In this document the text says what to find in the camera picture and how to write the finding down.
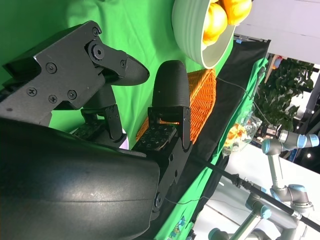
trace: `lemon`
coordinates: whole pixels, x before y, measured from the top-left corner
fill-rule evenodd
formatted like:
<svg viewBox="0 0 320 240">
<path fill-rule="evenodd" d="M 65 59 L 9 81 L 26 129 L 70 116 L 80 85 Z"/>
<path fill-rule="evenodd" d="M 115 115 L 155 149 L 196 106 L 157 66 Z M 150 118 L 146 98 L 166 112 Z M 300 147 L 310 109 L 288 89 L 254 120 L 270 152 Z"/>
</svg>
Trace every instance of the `lemon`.
<svg viewBox="0 0 320 240">
<path fill-rule="evenodd" d="M 228 19 L 225 10 L 219 4 L 212 2 L 204 18 L 203 43 L 206 46 L 214 44 L 227 25 Z"/>
</svg>

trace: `orange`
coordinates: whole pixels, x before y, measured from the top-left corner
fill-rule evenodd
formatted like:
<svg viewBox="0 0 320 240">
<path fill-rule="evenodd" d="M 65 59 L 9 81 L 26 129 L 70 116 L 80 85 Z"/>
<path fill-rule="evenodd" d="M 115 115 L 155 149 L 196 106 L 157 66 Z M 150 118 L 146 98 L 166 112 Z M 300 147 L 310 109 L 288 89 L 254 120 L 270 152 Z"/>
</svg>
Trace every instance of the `orange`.
<svg viewBox="0 0 320 240">
<path fill-rule="evenodd" d="M 220 4 L 226 12 L 229 25 L 238 25 L 248 17 L 251 0 L 220 0 Z"/>
</svg>

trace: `green cloth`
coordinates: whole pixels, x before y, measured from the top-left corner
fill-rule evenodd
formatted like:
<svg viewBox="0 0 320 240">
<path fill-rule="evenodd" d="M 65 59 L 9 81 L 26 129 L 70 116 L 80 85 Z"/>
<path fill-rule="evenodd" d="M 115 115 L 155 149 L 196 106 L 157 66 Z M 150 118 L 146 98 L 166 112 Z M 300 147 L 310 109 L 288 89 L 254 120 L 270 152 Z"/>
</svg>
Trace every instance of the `green cloth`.
<svg viewBox="0 0 320 240">
<path fill-rule="evenodd" d="M 262 66 L 265 66 L 267 62 L 268 60 L 266 58 L 263 58 L 257 61 L 253 65 L 250 79 L 248 81 L 248 85 L 246 88 L 246 91 L 249 93 L 249 96 L 252 96 L 253 94 L 256 82 L 258 80 L 258 72 L 260 68 Z M 237 117 L 242 112 L 250 110 L 252 108 L 253 101 L 250 99 L 249 96 L 247 94 L 244 94 L 239 106 L 237 107 L 236 111 L 232 115 L 232 118 L 229 121 L 226 129 L 224 130 L 222 138 L 219 141 L 216 151 L 213 153 L 212 161 L 211 161 L 212 164 L 216 164 L 216 162 L 218 161 L 219 155 L 226 141 L 227 134 L 229 130 L 232 128 L 232 126 L 235 124 Z M 166 240 L 170 236 L 170 233 L 173 231 L 176 224 L 180 221 L 180 219 L 182 219 L 182 217 L 185 218 L 185 222 L 188 224 L 184 226 L 180 234 L 176 235 L 174 240 L 185 240 L 187 238 L 188 233 L 190 232 L 191 228 L 194 225 L 193 223 L 190 222 L 191 217 L 196 209 L 196 206 L 198 204 L 198 199 L 201 197 L 211 173 L 212 173 L 212 170 L 206 167 L 199 174 L 199 176 L 194 180 L 192 185 L 189 187 L 189 189 L 185 192 L 185 194 L 180 199 L 179 203 L 187 203 L 190 200 L 195 200 L 195 201 L 191 201 L 187 204 L 182 204 L 182 205 L 177 204 L 174 207 L 174 210 L 170 214 L 165 224 L 162 226 L 160 232 L 156 235 L 156 238 L 155 238 L 156 240 Z"/>
<path fill-rule="evenodd" d="M 0 1 L 0 64 L 3 65 L 53 34 L 93 20 L 106 45 L 123 50 L 150 71 L 138 86 L 113 86 L 122 127 L 132 147 L 151 105 L 157 70 L 168 60 L 181 60 L 188 72 L 202 67 L 178 47 L 171 25 L 174 0 L 2 0 Z M 216 67 L 222 68 L 229 51 Z M 0 83 L 10 78 L 0 68 Z M 71 131 L 84 122 L 80 111 L 54 111 L 50 127 Z"/>
</svg>

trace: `robotic arm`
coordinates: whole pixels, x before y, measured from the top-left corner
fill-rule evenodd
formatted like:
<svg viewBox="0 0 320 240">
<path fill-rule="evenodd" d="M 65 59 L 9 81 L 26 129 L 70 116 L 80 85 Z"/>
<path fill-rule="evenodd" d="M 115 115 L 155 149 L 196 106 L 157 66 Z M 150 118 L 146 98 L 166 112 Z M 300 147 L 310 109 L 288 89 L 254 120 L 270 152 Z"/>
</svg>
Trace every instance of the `robotic arm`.
<svg viewBox="0 0 320 240">
<path fill-rule="evenodd" d="M 111 85 L 144 83 L 149 72 L 101 33 L 89 21 L 5 66 L 13 79 L 0 92 L 1 239 L 131 240 L 179 180 L 193 145 L 185 66 L 160 66 L 149 128 L 119 149 L 126 135 Z M 52 110 L 80 108 L 85 123 L 73 134 L 48 127 Z"/>
</svg>

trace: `white wall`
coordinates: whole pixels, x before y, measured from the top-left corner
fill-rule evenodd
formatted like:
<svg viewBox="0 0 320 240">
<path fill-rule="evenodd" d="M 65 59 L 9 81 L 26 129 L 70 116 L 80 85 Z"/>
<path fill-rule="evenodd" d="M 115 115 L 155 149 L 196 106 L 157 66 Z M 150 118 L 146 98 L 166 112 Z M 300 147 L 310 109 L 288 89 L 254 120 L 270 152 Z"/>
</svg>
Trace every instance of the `white wall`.
<svg viewBox="0 0 320 240">
<path fill-rule="evenodd" d="M 320 0 L 254 0 L 235 33 L 270 39 L 270 53 L 320 64 Z"/>
<path fill-rule="evenodd" d="M 309 199 L 315 208 L 315 212 L 310 218 L 320 224 L 320 175 L 285 159 L 281 159 L 281 166 L 287 185 L 301 184 L 306 187 Z M 249 181 L 264 187 L 270 193 L 272 179 L 268 158 L 261 149 L 247 145 L 241 152 L 233 153 L 226 170 L 231 174 L 239 173 L 241 178 L 248 178 Z M 249 210 L 245 207 L 249 193 L 243 188 L 236 188 L 224 177 L 221 179 L 221 183 L 224 186 L 219 184 L 211 197 L 213 200 L 209 200 L 207 203 L 215 210 L 206 206 L 195 223 L 193 229 L 197 234 L 196 240 L 207 240 L 208 233 L 213 228 L 219 228 L 232 234 L 249 215 Z M 258 228 L 263 229 L 273 240 L 280 235 L 276 227 L 267 220 L 263 220 Z M 320 233 L 309 228 L 305 240 L 315 239 L 320 239 Z"/>
</svg>

